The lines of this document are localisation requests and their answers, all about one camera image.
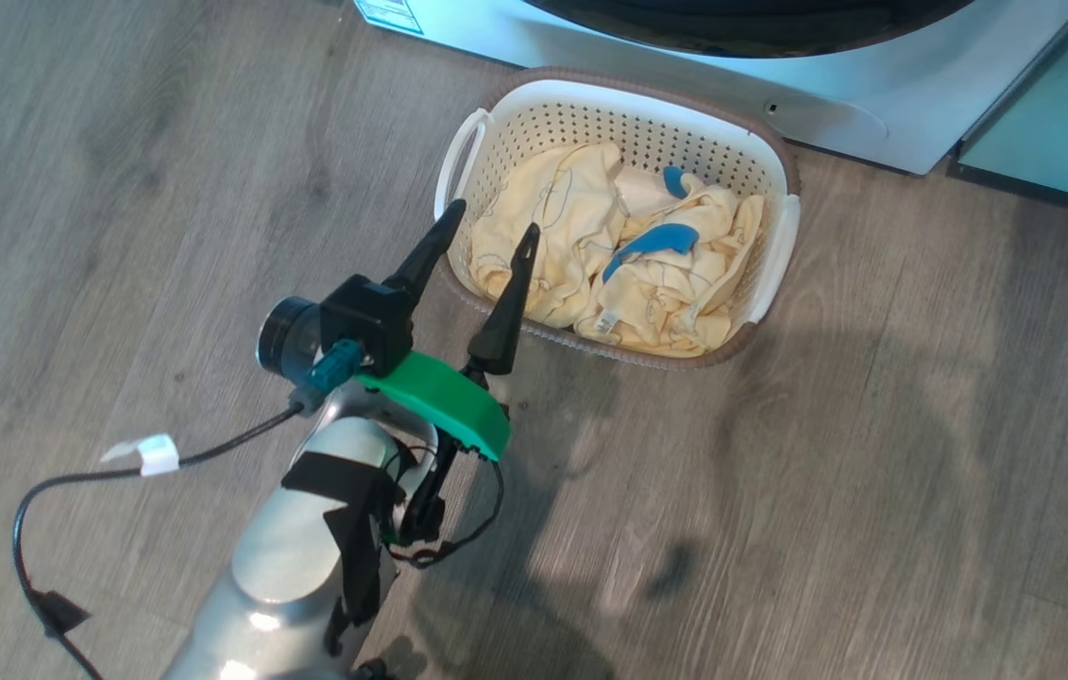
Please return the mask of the blue energy label sticker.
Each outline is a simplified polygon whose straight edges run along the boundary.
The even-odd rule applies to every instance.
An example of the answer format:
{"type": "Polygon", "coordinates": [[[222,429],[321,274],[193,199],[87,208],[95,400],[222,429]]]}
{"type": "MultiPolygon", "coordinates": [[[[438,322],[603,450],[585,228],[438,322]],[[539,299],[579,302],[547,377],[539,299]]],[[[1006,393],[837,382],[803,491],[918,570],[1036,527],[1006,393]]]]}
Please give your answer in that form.
{"type": "Polygon", "coordinates": [[[354,3],[364,20],[372,26],[414,36],[424,35],[407,0],[354,0],[354,3]]]}

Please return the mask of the black round washer door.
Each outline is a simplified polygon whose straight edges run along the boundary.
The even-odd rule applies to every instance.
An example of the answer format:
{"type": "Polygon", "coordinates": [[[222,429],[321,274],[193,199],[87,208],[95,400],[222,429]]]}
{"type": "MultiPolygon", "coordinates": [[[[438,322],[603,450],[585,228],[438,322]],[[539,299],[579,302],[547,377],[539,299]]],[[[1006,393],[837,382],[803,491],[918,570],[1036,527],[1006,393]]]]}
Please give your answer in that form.
{"type": "Polygon", "coordinates": [[[595,33],[719,58],[828,56],[899,38],[974,0],[522,0],[595,33]]]}

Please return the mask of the cream perforated laundry basket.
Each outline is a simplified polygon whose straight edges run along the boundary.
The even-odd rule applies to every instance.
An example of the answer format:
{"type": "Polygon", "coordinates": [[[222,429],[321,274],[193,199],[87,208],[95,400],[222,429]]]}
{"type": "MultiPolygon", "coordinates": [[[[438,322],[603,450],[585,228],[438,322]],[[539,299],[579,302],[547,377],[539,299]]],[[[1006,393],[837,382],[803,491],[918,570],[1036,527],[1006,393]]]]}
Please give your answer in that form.
{"type": "Polygon", "coordinates": [[[595,343],[571,329],[522,322],[530,334],[610,360],[663,370],[696,370],[732,360],[770,313],[794,254],[802,184],[791,147],[748,113],[675,92],[565,68],[513,75],[451,139],[433,195],[434,214],[462,197],[467,212],[440,271],[467,304],[490,313],[494,301],[468,274],[469,227],[513,168],[538,151],[612,142],[623,188],[662,189],[664,168],[714,181],[739,197],[763,196],[761,232],[728,304],[732,334],[714,351],[670,358],[595,343]]]}

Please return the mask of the round filter cover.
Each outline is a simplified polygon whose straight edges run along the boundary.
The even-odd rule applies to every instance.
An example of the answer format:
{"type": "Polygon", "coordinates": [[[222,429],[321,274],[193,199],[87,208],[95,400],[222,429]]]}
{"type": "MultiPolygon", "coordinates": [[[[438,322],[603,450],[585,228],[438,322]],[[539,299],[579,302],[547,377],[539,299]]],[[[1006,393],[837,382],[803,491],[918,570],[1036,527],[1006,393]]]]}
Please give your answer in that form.
{"type": "Polygon", "coordinates": [[[779,135],[811,145],[879,144],[889,137],[888,125],[857,104],[808,93],[773,96],[763,115],[779,135]]]}

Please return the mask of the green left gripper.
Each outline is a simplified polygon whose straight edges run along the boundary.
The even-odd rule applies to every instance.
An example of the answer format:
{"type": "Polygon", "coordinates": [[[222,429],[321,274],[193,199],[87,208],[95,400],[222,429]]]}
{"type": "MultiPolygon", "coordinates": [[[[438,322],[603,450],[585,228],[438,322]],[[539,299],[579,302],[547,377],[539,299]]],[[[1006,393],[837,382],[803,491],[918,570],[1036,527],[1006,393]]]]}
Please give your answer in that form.
{"type": "MultiPolygon", "coordinates": [[[[387,276],[386,287],[400,290],[410,304],[418,305],[437,262],[447,253],[459,232],[466,208],[462,197],[453,199],[394,274],[387,276]]],[[[531,223],[509,262],[506,287],[490,316],[468,343],[465,376],[438,358],[413,351],[384,376],[357,373],[357,382],[378,390],[409,413],[452,436],[468,450],[498,462],[509,443],[508,416],[486,388],[467,376],[500,376],[513,370],[538,246],[539,227],[531,223]]]]}

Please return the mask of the white front-load washing machine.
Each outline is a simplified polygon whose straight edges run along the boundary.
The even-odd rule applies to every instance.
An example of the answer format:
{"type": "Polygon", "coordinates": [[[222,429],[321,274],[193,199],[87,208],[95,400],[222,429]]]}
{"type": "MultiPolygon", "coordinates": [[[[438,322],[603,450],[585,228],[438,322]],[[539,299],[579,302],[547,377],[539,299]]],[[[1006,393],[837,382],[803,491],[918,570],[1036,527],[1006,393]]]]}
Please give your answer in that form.
{"type": "Polygon", "coordinates": [[[934,25],[857,50],[719,58],[612,38],[522,0],[407,1],[424,30],[419,39],[525,68],[564,66],[657,86],[766,125],[763,104],[781,94],[857,104],[888,125],[888,141],[798,143],[909,174],[930,172],[1068,29],[1068,0],[974,0],[934,25]]]}

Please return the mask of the cream garment blue collar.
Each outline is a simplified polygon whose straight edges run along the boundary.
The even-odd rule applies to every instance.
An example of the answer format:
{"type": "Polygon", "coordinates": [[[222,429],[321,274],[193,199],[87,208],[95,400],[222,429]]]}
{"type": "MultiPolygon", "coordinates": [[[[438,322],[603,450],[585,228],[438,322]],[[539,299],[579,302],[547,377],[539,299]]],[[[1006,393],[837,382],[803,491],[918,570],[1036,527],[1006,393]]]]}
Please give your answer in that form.
{"type": "Polygon", "coordinates": [[[578,335],[670,358],[697,357],[733,334],[733,297],[761,235],[761,195],[737,196],[664,168],[666,207],[630,216],[619,248],[591,283],[578,335]]]}

